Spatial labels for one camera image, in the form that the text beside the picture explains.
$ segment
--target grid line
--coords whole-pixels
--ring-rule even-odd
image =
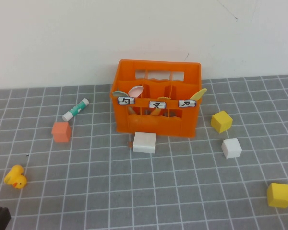
[[[43,102],[43,100],[44,100],[45,91],[46,91],[46,89],[44,89],[44,92],[43,92],[42,102]],[[36,134],[36,129],[34,130],[33,139],[35,138],[35,134]],[[31,143],[31,147],[30,147],[30,151],[29,151],[29,156],[28,156],[28,159],[27,159],[26,167],[25,167],[25,169],[24,169],[24,175],[26,175],[26,172],[27,172],[27,169],[28,169],[27,166],[28,166],[28,163],[29,163],[29,161],[30,161],[30,153],[32,152],[32,148],[33,148],[33,141],[32,141],[32,143]],[[15,212],[15,219],[14,219],[14,222],[13,222],[13,229],[14,229],[15,223],[16,223],[16,217],[17,217],[18,210],[19,210],[19,204],[20,204],[22,192],[23,192],[23,189],[20,191],[20,194],[19,194],[19,198],[18,198],[18,202],[17,202],[17,208],[16,208],[16,212]]]
[[[65,200],[66,200],[66,192],[67,192],[67,185],[68,185],[68,173],[69,173],[69,167],[70,167],[70,163],[71,163],[71,155],[72,155],[72,141],[74,140],[74,138],[72,138],[71,140],[71,146],[70,146],[70,151],[69,151],[69,157],[68,157],[68,165],[67,165],[67,173],[66,173],[66,183],[65,183],[65,191],[64,191],[64,199],[63,199],[63,205],[62,205],[62,215],[61,215],[61,222],[60,222],[60,230],[62,230],[62,226],[63,226],[63,218],[64,218],[64,209],[65,209]]]
[[[258,114],[259,114],[259,117],[260,117],[260,119],[261,119],[261,121],[262,121],[262,123],[263,123],[263,125],[264,125],[264,128],[265,128],[266,132],[268,133],[268,131],[267,131],[266,127],[265,127],[264,121],[263,121],[263,119],[262,119],[262,117],[261,117],[261,115],[260,115],[260,113],[259,113],[259,110],[258,110],[258,108],[257,108],[256,103],[254,103],[254,105],[255,105],[255,108],[256,108],[256,110],[257,110],[257,112],[258,112]],[[253,143],[252,143],[252,140],[251,140],[251,138],[250,138],[250,135],[249,135],[248,130],[246,130],[246,132],[247,132],[247,134],[248,134],[248,136],[249,136],[249,141],[250,141],[251,146],[252,146],[252,148],[253,148],[253,150],[254,150],[254,153],[255,153],[256,159],[257,159],[257,161],[258,161],[258,163],[259,163],[260,171],[261,171],[261,173],[262,173],[262,175],[263,175],[263,178],[264,178],[265,184],[266,184],[266,186],[268,187],[267,179],[266,179],[266,177],[265,177],[265,174],[264,174],[263,168],[262,168],[262,166],[261,166],[261,164],[260,164],[260,162],[259,162],[259,159],[258,159],[258,156],[257,156],[256,150],[255,150],[255,148],[254,148],[254,145],[253,145]],[[282,225],[282,228],[285,230],[284,223],[283,223],[283,221],[282,221],[282,219],[280,218],[279,215],[278,215],[278,219],[279,219],[279,221],[280,221],[280,223],[281,223],[281,225]]]
[[[60,101],[61,101],[62,89],[63,89],[63,88],[61,87],[60,97],[59,97],[59,103],[60,103]],[[57,108],[56,121],[58,121],[58,117],[59,117],[59,108]],[[44,192],[45,192],[45,187],[46,187],[46,181],[47,181],[47,175],[48,175],[48,168],[49,168],[49,162],[50,162],[51,150],[52,150],[53,142],[54,142],[54,140],[52,140],[52,142],[51,142],[50,151],[49,151],[49,156],[48,156],[48,164],[47,164],[46,173],[45,173],[45,181],[44,181],[44,184],[43,184],[42,196],[41,196],[40,204],[39,204],[39,211],[38,211],[38,217],[37,217],[37,222],[36,222],[36,230],[38,229],[40,214],[41,214],[41,210],[42,210],[43,197],[44,197]]]

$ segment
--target yellow spoon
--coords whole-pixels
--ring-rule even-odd
[[[190,100],[196,100],[196,101],[200,100],[200,98],[204,95],[204,93],[205,93],[206,91],[207,91],[206,88],[203,88],[203,89],[199,90],[199,92],[197,92],[196,94],[194,94],[194,95],[190,98]],[[158,99],[170,99],[170,98],[168,98],[168,97],[159,97]],[[151,115],[151,116],[159,116],[160,112],[161,112],[161,109],[154,109],[154,110],[150,113],[150,115]]]
[[[207,91],[206,88],[203,88],[203,89],[199,90],[199,92],[197,92],[196,94],[194,94],[194,95],[190,98],[190,100],[196,100],[196,101],[200,100],[200,98],[204,95],[204,93],[205,93],[206,91]]]
[[[170,99],[169,97],[158,97],[158,100],[160,99]],[[162,109],[154,109],[150,115],[151,116],[159,116],[160,112],[161,112]]]

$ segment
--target orange cube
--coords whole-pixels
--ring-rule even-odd
[[[55,122],[51,133],[55,142],[69,142],[72,129],[68,122]]]

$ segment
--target table surface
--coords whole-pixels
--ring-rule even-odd
[[[157,137],[133,153],[118,134],[110,85],[0,90],[0,206],[9,230],[288,230],[288,208],[269,207],[271,182],[288,184],[288,76],[203,80],[196,138]],[[54,143],[53,122],[76,102],[72,139]],[[225,110],[230,130],[211,115]],[[221,143],[242,154],[225,159]],[[15,164],[28,184],[2,183]]]

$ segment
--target yellow rubber duck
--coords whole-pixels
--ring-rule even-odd
[[[6,184],[12,184],[15,188],[23,188],[27,184],[27,179],[22,175],[23,172],[24,168],[21,165],[14,165],[3,181]]]

